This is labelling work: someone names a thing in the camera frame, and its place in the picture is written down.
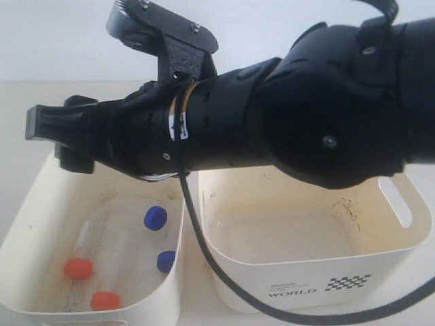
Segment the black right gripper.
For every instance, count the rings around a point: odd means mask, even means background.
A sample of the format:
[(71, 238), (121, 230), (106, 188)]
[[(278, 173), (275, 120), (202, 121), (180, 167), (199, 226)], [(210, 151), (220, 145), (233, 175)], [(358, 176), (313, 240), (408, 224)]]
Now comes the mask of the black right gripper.
[[(99, 163), (136, 179), (167, 179), (179, 173), (175, 106), (189, 86), (187, 79), (150, 81), (118, 100), (36, 105), (27, 110), (25, 139), (57, 143), (54, 156), (72, 173), (93, 173)], [(88, 157), (74, 149), (88, 149)]]

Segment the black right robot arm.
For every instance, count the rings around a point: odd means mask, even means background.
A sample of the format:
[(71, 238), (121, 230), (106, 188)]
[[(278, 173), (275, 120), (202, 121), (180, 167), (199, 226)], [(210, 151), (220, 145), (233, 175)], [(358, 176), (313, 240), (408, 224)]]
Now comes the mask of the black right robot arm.
[(273, 165), (326, 189), (434, 163), (434, 19), (319, 24), (273, 58), (117, 101), (27, 111), (25, 137), (63, 168), (100, 163), (145, 180)]

